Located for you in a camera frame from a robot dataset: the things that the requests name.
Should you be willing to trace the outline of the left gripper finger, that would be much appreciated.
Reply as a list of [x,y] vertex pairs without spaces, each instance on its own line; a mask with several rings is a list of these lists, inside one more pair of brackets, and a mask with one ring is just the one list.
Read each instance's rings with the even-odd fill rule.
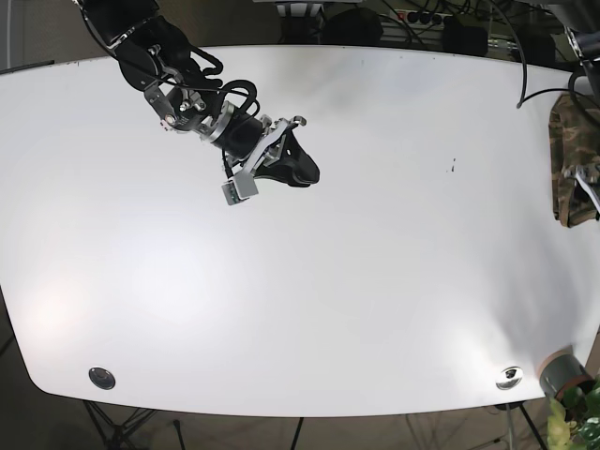
[[570,165],[566,168],[567,220],[599,220],[599,165]]

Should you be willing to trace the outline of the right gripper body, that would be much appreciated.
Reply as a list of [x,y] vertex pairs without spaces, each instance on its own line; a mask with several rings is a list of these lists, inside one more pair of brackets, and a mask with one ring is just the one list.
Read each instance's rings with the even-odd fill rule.
[[259,194],[258,179],[291,188],[308,188],[320,181],[320,169],[297,141],[293,131],[307,124],[291,119],[256,118],[231,103],[215,118],[202,121],[202,139],[221,150],[227,181],[222,190],[229,203],[242,203]]

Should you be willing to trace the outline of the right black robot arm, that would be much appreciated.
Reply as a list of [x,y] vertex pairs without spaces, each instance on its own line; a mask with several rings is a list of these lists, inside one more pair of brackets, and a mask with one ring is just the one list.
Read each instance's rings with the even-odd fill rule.
[[155,1],[80,1],[84,25],[119,64],[127,83],[143,93],[161,125],[194,132],[221,152],[227,180],[222,190],[235,205],[258,194],[259,179],[308,188],[320,170],[293,132],[302,116],[272,120],[260,115],[256,85],[223,82],[223,65],[192,45],[159,13]]

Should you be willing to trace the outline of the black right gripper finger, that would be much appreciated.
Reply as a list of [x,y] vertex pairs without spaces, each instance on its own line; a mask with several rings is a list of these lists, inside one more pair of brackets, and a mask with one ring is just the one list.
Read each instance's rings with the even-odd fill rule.
[[283,156],[285,135],[297,127],[307,124],[307,119],[296,115],[292,119],[280,118],[265,129],[253,149],[254,165],[273,165]]
[[223,160],[223,169],[227,180],[221,188],[228,203],[242,203],[259,194],[254,177],[250,172],[243,170],[233,172],[227,159]]

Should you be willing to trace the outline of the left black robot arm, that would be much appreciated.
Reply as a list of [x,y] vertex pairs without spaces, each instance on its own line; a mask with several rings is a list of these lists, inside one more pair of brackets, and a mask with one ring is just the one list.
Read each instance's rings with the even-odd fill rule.
[[[557,95],[547,125],[552,209],[562,226],[574,228],[599,219],[599,3],[530,4],[552,17],[556,29],[532,24],[515,33],[517,60],[522,65],[517,106],[544,94]],[[570,72],[566,85],[529,94],[527,65],[549,66],[557,58]]]

